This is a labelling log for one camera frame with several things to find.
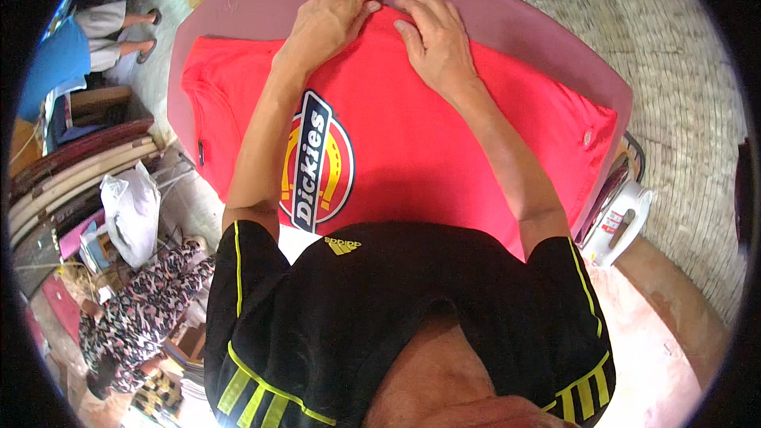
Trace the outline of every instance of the hand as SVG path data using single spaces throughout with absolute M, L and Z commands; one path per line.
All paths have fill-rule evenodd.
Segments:
M 396 20 L 409 63 L 442 98 L 454 105 L 473 83 L 481 83 L 470 55 L 470 45 L 460 14 L 443 0 L 397 0 L 414 25 Z
M 357 38 L 366 18 L 381 9 L 375 0 L 309 0 L 298 9 L 291 35 L 272 60 L 309 76 Z

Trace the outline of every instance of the dickies logo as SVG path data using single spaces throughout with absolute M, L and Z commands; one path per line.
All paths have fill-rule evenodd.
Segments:
M 354 151 L 333 110 L 313 90 L 293 118 L 281 181 L 280 207 L 311 233 L 343 208 L 354 184 Z

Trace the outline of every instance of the black shirt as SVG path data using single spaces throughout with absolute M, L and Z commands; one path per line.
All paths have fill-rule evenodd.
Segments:
M 423 316 L 449 302 L 497 395 L 591 426 L 613 395 L 610 341 L 568 238 L 526 264 L 490 235 L 359 224 L 293 266 L 261 225 L 224 233 L 208 298 L 205 387 L 222 425 L 360 426 Z

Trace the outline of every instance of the white plastic bag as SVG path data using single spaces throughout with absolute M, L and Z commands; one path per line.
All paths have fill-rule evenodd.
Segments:
M 129 266 L 139 268 L 153 255 L 161 194 L 142 162 L 112 177 L 103 176 L 100 200 L 111 242 Z

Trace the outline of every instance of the woman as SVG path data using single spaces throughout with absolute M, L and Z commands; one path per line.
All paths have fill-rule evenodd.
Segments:
M 141 271 L 104 306 L 82 303 L 79 347 L 90 368 L 88 387 L 100 400 L 110 388 L 132 393 L 156 374 L 161 345 L 214 274 L 213 257 L 192 265 L 204 246 L 203 237 L 193 237 Z

